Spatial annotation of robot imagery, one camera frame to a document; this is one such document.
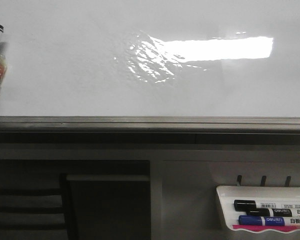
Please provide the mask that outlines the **black capped marker middle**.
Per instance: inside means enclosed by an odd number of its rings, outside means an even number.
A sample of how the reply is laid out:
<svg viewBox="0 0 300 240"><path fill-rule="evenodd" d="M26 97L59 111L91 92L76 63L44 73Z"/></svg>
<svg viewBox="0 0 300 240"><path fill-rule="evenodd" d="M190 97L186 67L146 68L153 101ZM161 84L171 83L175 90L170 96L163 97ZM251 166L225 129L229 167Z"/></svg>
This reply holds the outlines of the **black capped marker middle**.
<svg viewBox="0 0 300 240"><path fill-rule="evenodd" d="M300 217L300 208L254 208L246 214L255 217Z"/></svg>

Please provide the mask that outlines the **black capped marker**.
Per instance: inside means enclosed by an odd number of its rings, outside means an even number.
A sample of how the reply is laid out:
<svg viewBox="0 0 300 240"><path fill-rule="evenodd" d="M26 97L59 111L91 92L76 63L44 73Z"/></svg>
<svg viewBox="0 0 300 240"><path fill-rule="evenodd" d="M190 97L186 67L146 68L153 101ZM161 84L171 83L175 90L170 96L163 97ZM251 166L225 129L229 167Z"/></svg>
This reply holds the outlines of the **black capped marker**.
<svg viewBox="0 0 300 240"><path fill-rule="evenodd" d="M244 211L249 209L293 209L300 208L300 202L283 201L283 200L243 200L235 199L233 201L236 211Z"/></svg>
<svg viewBox="0 0 300 240"><path fill-rule="evenodd" d="M300 208L254 208L246 214L255 217L300 217Z"/></svg>

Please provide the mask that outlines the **dark cabinet panel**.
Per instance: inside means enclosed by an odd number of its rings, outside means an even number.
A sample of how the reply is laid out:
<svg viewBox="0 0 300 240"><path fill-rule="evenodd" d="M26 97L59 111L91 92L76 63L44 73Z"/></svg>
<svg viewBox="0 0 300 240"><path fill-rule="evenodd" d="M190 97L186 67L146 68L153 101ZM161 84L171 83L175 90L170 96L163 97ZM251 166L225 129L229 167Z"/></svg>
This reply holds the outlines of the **dark cabinet panel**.
<svg viewBox="0 0 300 240"><path fill-rule="evenodd" d="M68 175L80 240L151 239L146 175Z"/></svg>

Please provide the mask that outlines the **dark chair backrest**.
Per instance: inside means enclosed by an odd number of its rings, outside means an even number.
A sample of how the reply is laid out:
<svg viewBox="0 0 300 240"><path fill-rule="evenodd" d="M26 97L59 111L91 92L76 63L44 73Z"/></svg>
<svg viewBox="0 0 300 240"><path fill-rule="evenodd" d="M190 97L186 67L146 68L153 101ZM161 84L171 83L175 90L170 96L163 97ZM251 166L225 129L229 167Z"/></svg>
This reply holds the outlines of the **dark chair backrest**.
<svg viewBox="0 0 300 240"><path fill-rule="evenodd" d="M0 196L4 197L53 197L61 198L61 206L45 207L34 204L33 206L0 206L1 214L9 215L30 215L54 216L62 215L61 223L35 223L32 220L29 223L2 223L0 222L0 231L54 231L66 230L68 240L77 240L79 238L78 224L74 212L72 192L68 181L68 175L62 173L59 176L59 188L51 189L0 189Z"/></svg>

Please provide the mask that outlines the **blue capped marker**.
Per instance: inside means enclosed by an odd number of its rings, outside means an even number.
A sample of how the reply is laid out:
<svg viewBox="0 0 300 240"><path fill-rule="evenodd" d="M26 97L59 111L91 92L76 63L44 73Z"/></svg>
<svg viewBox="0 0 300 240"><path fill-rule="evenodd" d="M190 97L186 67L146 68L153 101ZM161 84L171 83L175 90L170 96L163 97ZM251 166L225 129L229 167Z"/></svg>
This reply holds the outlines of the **blue capped marker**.
<svg viewBox="0 0 300 240"><path fill-rule="evenodd" d="M300 226L300 217L240 215L238 221L249 226Z"/></svg>

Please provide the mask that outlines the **black capped marker top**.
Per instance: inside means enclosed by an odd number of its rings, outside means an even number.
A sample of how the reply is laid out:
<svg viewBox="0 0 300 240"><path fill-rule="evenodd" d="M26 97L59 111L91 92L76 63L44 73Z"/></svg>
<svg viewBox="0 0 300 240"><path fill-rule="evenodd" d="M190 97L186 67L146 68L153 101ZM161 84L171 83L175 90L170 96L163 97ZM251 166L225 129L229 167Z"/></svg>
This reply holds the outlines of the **black capped marker top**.
<svg viewBox="0 0 300 240"><path fill-rule="evenodd" d="M233 201L236 211L244 211L249 209L293 209L300 208L300 202L283 201L283 200L243 200L235 199Z"/></svg>

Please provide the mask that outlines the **black hook right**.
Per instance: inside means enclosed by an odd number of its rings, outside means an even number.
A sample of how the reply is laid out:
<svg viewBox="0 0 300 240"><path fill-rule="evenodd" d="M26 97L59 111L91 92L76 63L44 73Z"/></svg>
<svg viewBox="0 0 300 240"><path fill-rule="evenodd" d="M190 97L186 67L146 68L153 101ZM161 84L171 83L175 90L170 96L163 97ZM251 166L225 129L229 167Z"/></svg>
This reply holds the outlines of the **black hook right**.
<svg viewBox="0 0 300 240"><path fill-rule="evenodd" d="M291 179L292 179L291 176L286 177L285 184L284 184L285 187L290 187Z"/></svg>

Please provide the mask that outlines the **white whiteboard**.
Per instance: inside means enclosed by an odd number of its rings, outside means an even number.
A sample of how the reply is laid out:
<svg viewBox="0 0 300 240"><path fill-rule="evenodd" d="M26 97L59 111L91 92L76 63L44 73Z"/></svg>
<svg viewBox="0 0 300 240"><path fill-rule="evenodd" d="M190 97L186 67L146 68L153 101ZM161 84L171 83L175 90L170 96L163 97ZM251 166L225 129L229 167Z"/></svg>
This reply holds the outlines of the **white whiteboard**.
<svg viewBox="0 0 300 240"><path fill-rule="evenodd" d="M300 0L0 0L0 116L300 117Z"/></svg>

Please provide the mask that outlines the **black hook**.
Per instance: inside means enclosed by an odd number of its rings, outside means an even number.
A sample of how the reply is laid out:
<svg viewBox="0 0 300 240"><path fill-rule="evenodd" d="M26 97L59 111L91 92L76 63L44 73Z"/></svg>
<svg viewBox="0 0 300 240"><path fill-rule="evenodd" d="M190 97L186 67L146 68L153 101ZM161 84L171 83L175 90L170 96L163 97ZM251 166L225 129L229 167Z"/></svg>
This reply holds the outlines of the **black hook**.
<svg viewBox="0 0 300 240"><path fill-rule="evenodd" d="M286 177L285 184L284 184L285 187L290 187L291 179L292 179L291 176Z"/></svg>
<svg viewBox="0 0 300 240"><path fill-rule="evenodd" d="M242 185L242 175L238 175L236 179L236 185L240 187Z"/></svg>
<svg viewBox="0 0 300 240"><path fill-rule="evenodd" d="M261 181L260 181L260 186L261 187L264 187L266 185L266 180L267 180L267 176L266 175L263 175L261 177Z"/></svg>

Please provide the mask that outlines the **black hook left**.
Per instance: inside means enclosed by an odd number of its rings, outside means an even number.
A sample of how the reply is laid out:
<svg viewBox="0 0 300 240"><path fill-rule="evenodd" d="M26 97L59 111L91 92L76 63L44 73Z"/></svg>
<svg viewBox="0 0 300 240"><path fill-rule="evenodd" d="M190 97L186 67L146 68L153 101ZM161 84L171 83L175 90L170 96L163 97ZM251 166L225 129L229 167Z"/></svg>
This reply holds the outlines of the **black hook left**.
<svg viewBox="0 0 300 240"><path fill-rule="evenodd" d="M236 185L240 187L242 185L242 175L238 175L236 179Z"/></svg>

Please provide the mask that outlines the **grey whiteboard frame ledge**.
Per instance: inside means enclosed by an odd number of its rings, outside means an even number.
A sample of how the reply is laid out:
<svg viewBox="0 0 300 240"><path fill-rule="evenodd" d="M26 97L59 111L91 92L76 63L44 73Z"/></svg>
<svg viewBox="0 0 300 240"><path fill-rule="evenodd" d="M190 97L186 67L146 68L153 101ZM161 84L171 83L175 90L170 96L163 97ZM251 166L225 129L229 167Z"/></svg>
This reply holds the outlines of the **grey whiteboard frame ledge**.
<svg viewBox="0 0 300 240"><path fill-rule="evenodd" d="M0 116L0 143L300 145L300 117Z"/></svg>

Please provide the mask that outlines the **white plastic marker tray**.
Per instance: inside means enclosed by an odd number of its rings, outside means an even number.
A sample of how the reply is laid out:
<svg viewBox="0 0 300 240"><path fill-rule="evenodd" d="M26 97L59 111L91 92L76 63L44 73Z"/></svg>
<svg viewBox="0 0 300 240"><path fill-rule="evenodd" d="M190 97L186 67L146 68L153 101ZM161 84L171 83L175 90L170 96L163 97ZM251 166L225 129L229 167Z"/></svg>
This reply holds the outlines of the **white plastic marker tray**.
<svg viewBox="0 0 300 240"><path fill-rule="evenodd" d="M222 240L300 240L300 229L280 231L263 229L234 229L240 215L245 212L235 211L235 200L251 200L265 204L300 204L300 187L261 187L261 186L227 186L216 188L216 209L222 226Z"/></svg>

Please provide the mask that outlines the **black hook middle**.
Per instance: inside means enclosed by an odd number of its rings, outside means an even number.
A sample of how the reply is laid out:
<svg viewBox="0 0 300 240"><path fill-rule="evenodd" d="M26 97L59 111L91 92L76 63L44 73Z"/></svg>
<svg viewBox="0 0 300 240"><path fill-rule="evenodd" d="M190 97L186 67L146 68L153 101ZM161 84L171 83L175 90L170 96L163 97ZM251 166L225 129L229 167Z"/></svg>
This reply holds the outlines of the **black hook middle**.
<svg viewBox="0 0 300 240"><path fill-rule="evenodd" d="M261 177L261 181L260 181L260 186L261 187L264 187L266 185L266 180L267 180L267 176L266 175L263 175Z"/></svg>

